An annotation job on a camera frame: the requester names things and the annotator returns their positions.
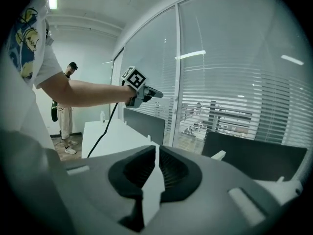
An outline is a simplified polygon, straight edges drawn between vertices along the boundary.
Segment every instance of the white desk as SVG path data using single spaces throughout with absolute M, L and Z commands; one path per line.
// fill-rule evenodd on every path
M 88 156 L 98 138 L 104 133 L 108 122 L 109 121 L 107 120 L 105 123 L 100 121 L 85 123 L 82 158 L 86 158 Z M 91 154 L 91 157 L 127 151 L 144 145 L 157 144 L 149 141 L 147 137 L 127 126 L 123 121 L 113 119 L 109 125 L 108 132 L 96 146 Z
M 97 142 L 98 138 L 104 133 L 109 121 L 86 122 L 82 144 L 82 158 L 86 158 Z M 160 195 L 165 191 L 163 174 L 159 164 L 159 145 L 149 141 L 147 137 L 141 135 L 131 127 L 127 126 L 119 119 L 111 120 L 106 135 L 95 147 L 90 157 L 97 157 L 127 151 L 144 145 L 156 146 L 155 168 L 152 171 L 145 185 L 142 187 L 143 201 L 142 212 L 145 225 L 154 217 L 160 208 Z

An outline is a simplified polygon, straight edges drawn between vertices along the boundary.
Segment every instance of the glass wall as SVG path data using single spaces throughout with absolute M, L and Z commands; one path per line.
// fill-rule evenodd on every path
M 163 92 L 163 98 L 153 98 L 137 109 L 164 119 L 164 145 L 169 144 L 172 126 L 173 98 L 176 76 L 176 14 L 170 8 L 140 29 L 125 45 L 121 74 L 129 66 L 138 68 L 147 78 L 147 85 Z M 119 104 L 123 118 L 125 104 Z
M 286 6 L 280 0 L 187 0 L 179 16 L 174 146 L 201 153 L 213 131 L 309 148 L 312 54 Z

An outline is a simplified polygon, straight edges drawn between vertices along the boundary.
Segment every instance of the man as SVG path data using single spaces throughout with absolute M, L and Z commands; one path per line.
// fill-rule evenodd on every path
M 77 65 L 71 62 L 64 73 L 64 75 L 70 80 L 70 76 L 77 70 Z M 70 140 L 69 135 L 72 132 L 73 120 L 72 120 L 72 107 L 68 107 L 62 104 L 57 105 L 57 116 L 61 129 L 61 139 L 65 145 L 65 152 L 69 154 L 75 154 L 76 151 L 70 146 L 76 145 L 78 142 Z
M 32 0 L 17 17 L 1 48 L 0 127 L 28 135 L 42 147 L 54 149 L 33 85 L 67 107 L 127 103 L 136 94 L 129 86 L 92 84 L 64 76 L 51 47 L 46 3 L 47 0 Z

